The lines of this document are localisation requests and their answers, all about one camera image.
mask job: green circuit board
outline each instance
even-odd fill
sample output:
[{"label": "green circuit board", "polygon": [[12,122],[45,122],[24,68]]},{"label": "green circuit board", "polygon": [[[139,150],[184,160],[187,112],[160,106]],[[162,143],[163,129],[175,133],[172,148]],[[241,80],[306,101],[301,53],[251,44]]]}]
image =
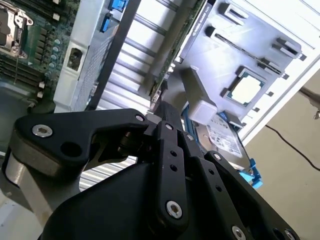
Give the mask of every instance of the green circuit board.
[{"label": "green circuit board", "polygon": [[24,12],[27,16],[26,23],[28,21],[33,23],[25,24],[20,29],[16,26],[21,34],[19,50],[22,54],[19,57],[0,51],[0,78],[35,93],[39,90],[38,83],[44,82],[44,97],[52,99],[65,60],[80,0],[60,1],[60,8],[56,8],[59,10],[58,17],[54,8],[45,5],[45,3],[52,4],[52,0],[35,1],[0,0],[0,7],[8,3]]}]

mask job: white sticker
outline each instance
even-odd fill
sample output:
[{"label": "white sticker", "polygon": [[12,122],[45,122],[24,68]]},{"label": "white sticker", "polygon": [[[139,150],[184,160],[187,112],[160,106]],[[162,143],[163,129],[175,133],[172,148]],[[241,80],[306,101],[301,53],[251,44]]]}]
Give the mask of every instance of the white sticker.
[{"label": "white sticker", "polygon": [[238,145],[238,139],[234,136],[229,125],[218,115],[206,126],[211,142],[218,149],[224,150],[236,157],[242,158],[242,154]]}]

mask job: white wall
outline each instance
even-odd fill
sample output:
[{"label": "white wall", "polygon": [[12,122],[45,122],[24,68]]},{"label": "white wall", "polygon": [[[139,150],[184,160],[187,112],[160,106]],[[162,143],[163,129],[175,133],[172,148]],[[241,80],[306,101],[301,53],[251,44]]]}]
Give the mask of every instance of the white wall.
[{"label": "white wall", "polygon": [[42,228],[35,215],[0,191],[0,239],[37,240]]},{"label": "white wall", "polygon": [[[320,71],[305,85],[320,94]],[[320,168],[320,119],[297,93],[268,123]],[[320,172],[264,127],[246,146],[264,185],[258,192],[304,240],[320,239]]]}]

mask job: ram slot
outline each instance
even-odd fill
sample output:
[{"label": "ram slot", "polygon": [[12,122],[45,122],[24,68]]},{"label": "ram slot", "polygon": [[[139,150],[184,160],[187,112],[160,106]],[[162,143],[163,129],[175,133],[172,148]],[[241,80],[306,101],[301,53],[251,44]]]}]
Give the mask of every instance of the ram slot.
[{"label": "ram slot", "polygon": [[60,18],[55,18],[56,15],[60,16],[58,12],[55,12],[50,6],[41,5],[38,2],[33,2],[31,0],[15,0],[18,5],[24,6],[30,11],[40,15],[49,22],[58,22]]}]

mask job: motherboard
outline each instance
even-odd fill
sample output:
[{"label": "motherboard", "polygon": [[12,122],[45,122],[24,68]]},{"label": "motherboard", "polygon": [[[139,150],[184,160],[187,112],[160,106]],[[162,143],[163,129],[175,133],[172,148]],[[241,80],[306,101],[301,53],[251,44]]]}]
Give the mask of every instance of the motherboard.
[{"label": "motherboard", "polygon": [[[52,100],[80,0],[0,0],[0,81]],[[77,53],[69,65],[77,68]]]}]

